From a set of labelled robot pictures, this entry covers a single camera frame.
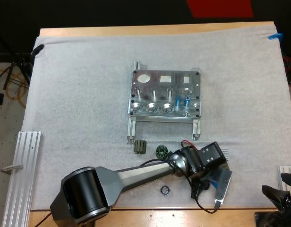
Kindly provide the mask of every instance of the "gray cloth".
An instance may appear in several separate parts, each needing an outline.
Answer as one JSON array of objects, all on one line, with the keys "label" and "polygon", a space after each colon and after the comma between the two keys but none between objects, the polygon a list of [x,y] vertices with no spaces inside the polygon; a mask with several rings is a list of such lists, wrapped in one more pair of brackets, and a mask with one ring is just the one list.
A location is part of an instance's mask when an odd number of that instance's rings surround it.
[{"label": "gray cloth", "polygon": [[[233,171],[223,207],[268,207],[261,185],[277,187],[277,166],[291,164],[291,103],[274,26],[191,35],[38,37],[22,130],[43,132],[32,209],[48,209],[60,181],[85,166],[112,170],[155,158],[191,139],[192,124],[137,122],[147,153],[127,145],[135,60],[144,69],[202,70],[202,135],[217,141]],[[171,193],[160,194],[168,185]],[[215,189],[200,196],[213,206]],[[122,194],[117,207],[197,207],[182,177],[164,177]]]}]

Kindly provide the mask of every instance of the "black tripod leg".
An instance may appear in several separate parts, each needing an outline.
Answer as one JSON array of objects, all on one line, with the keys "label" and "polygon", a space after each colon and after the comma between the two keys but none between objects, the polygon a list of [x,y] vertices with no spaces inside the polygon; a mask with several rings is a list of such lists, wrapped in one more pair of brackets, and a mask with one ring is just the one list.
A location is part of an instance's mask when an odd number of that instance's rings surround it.
[{"label": "black tripod leg", "polygon": [[13,71],[13,67],[14,67],[14,63],[11,63],[10,68],[9,68],[9,71],[8,71],[8,75],[7,75],[7,78],[6,78],[4,87],[3,87],[4,90],[6,90],[7,84],[9,82],[10,76],[11,76],[12,71]]}]

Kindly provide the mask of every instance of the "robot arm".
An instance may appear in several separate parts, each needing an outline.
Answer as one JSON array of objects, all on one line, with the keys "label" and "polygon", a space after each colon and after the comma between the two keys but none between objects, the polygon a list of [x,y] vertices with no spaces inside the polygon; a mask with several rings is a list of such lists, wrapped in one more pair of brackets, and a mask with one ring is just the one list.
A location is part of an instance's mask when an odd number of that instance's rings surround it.
[{"label": "robot arm", "polygon": [[[179,149],[169,160],[145,166],[118,171],[104,167],[81,168],[62,179],[60,192],[50,206],[52,216],[59,227],[81,226],[108,214],[122,192],[170,174],[200,179],[225,162],[215,142],[201,151],[192,147]],[[231,171],[228,177],[223,182],[226,189]]]}]

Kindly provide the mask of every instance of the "floor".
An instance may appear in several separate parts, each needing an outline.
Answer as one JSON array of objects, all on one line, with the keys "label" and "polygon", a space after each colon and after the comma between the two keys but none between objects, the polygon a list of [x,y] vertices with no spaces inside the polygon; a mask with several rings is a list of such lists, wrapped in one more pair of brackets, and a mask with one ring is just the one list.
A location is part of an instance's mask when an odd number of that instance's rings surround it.
[{"label": "floor", "polygon": [[[0,69],[3,70],[9,66],[9,63],[0,63]],[[14,74],[19,72],[18,68],[14,68]],[[0,93],[4,93],[3,85],[6,80],[6,75],[0,78]],[[18,86],[10,84],[8,92],[10,96],[17,97]],[[21,101],[26,103],[27,91],[23,94],[22,89],[20,94],[23,95]],[[22,121],[24,118],[25,109],[17,100],[11,100],[6,95],[4,96],[3,105],[0,105],[0,170],[12,164],[14,148],[17,140],[17,134],[21,130]],[[9,176],[0,172],[0,223],[4,212],[5,199],[8,189]]]}]

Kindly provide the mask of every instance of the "circular hole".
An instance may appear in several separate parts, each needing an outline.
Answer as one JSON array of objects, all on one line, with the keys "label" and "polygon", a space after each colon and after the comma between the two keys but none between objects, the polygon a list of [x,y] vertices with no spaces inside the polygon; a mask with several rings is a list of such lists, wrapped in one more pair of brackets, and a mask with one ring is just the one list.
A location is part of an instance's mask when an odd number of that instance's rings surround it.
[{"label": "circular hole", "polygon": [[139,103],[134,103],[132,105],[132,112],[141,113],[142,112],[142,106]]},{"label": "circular hole", "polygon": [[162,109],[162,112],[164,114],[171,114],[173,112],[174,108],[171,104],[169,103],[166,103],[163,105],[163,109]]},{"label": "circular hole", "polygon": [[149,82],[150,80],[150,76],[147,75],[147,74],[141,74],[137,80],[140,82],[140,83],[146,83],[146,82]]},{"label": "circular hole", "polygon": [[148,111],[148,113],[150,114],[155,114],[158,111],[158,106],[155,103],[149,103],[147,105],[146,110]]}]

